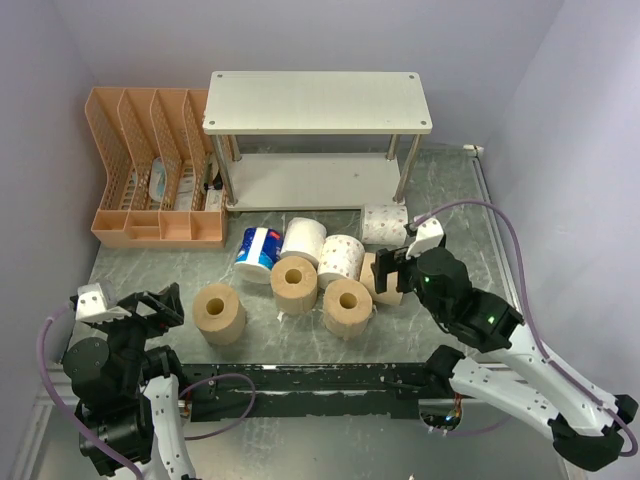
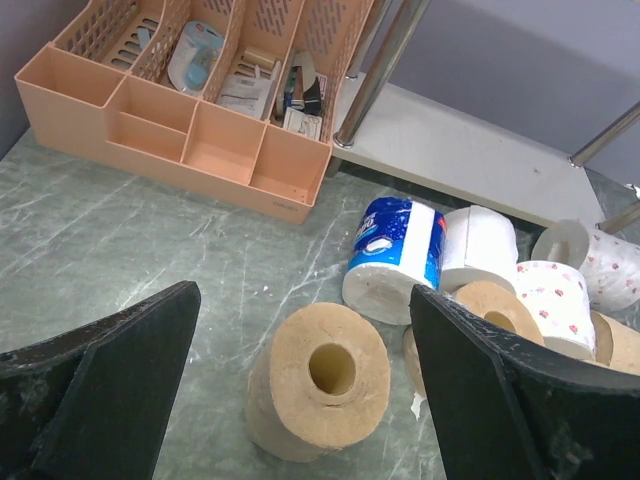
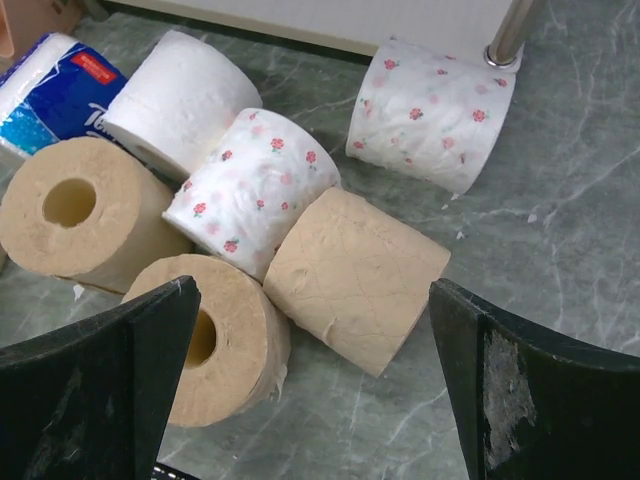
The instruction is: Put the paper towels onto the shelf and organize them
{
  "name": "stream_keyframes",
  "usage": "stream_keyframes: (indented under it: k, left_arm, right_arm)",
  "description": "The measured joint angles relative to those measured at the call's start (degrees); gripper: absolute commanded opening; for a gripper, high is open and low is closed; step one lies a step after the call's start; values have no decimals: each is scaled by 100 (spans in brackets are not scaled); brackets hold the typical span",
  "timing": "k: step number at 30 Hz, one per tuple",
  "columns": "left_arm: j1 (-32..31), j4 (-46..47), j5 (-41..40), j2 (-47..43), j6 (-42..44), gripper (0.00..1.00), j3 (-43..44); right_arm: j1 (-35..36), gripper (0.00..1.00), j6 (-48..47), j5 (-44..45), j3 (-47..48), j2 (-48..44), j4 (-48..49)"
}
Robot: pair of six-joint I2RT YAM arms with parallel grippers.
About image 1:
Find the brown paper roll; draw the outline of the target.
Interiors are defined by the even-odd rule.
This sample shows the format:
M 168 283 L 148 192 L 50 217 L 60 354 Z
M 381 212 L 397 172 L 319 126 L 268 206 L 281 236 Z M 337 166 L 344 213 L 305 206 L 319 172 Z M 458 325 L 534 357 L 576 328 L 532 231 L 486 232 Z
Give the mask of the brown paper roll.
M 403 293 L 397 291 L 398 273 L 390 273 L 387 276 L 387 290 L 383 293 L 377 293 L 375 290 L 374 275 L 371 267 L 374 260 L 374 253 L 367 252 L 364 255 L 360 272 L 360 283 L 363 284 L 367 289 L 374 302 L 391 306 L 400 305 L 403 298 Z

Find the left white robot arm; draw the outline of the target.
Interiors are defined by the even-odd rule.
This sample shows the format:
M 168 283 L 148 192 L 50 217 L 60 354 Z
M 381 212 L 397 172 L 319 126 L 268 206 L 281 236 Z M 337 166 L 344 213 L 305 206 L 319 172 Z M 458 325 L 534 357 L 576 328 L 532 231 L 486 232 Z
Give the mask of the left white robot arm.
M 174 350 L 146 347 L 183 324 L 178 284 L 117 300 L 109 285 L 94 283 L 70 302 L 76 321 L 104 334 L 76 342 L 63 356 L 76 418 L 146 478 L 195 478 L 178 405 L 187 375 Z

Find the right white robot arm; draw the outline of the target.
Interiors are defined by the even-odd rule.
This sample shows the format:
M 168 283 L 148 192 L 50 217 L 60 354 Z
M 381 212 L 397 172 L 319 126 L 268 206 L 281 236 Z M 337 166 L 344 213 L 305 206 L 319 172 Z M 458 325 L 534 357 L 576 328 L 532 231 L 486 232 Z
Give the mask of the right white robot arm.
M 562 458 L 586 471 L 637 453 L 638 442 L 629 429 L 637 401 L 609 394 L 576 374 L 506 300 L 473 287 L 466 265 L 446 248 L 432 248 L 416 258 L 407 253 L 407 248 L 376 253 L 371 266 L 376 291 L 385 292 L 388 275 L 397 274 L 397 291 L 415 294 L 442 330 L 521 378 L 493 373 L 442 345 L 425 364 L 424 384 L 431 395 L 480 399 L 527 423 Z

